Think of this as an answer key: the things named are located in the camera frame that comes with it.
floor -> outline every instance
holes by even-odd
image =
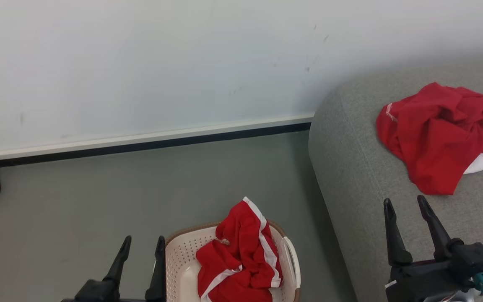
[[[220,221],[244,196],[301,263],[301,301],[354,302],[307,152],[308,132],[0,169],[0,302],[71,298],[126,235],[121,296],[142,298],[159,235]]]

basket bottom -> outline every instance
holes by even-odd
[[[174,302],[201,302],[197,293],[197,277],[201,270],[201,264],[197,260],[191,260],[180,268],[177,280],[176,301]],[[270,289],[273,302],[282,302],[280,289]]]

gray sofa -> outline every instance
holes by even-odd
[[[382,145],[382,107],[439,82],[483,94],[483,60],[374,75],[340,85],[316,112],[309,152],[359,302],[386,302],[389,280],[383,199],[389,197],[414,260],[433,258],[428,227],[404,163]],[[483,243],[483,171],[463,176],[452,196],[427,196],[450,237]]]

red clothing on sofa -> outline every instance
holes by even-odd
[[[483,156],[483,94],[467,88],[428,84],[385,105],[376,123],[381,142],[425,194],[452,195],[467,167]]]
[[[212,240],[196,253],[203,302],[272,302],[282,273],[270,226],[247,197],[236,204]]]

laundry basket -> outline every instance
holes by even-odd
[[[301,271],[296,250],[284,231],[274,222],[268,222],[283,273],[282,285],[278,289],[270,289],[273,302],[299,302]],[[197,293],[197,275],[201,266],[195,253],[215,239],[218,225],[219,223],[207,224],[184,229],[165,241],[167,302],[201,301]]]

